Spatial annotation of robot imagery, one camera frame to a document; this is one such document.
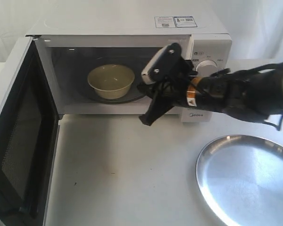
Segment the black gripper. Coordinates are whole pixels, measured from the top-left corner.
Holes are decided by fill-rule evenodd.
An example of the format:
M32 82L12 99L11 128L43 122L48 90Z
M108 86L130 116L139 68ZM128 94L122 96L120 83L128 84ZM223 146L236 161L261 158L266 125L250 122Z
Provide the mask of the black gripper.
M191 60L181 58L162 79L147 85L137 85L140 93L152 99L145 114L139 116L142 124L151 126L174 106L189 107L186 91L191 78L196 75Z

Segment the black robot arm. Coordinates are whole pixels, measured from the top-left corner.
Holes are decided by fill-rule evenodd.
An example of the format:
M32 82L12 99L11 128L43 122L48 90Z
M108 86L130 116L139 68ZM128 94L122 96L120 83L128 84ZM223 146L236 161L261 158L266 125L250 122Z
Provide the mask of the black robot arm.
M176 106L261 124L268 124L271 115L283 118L283 62L233 73L226 68L201 77L191 61L181 59L153 84L142 83L138 90L151 99L140 116L147 126Z

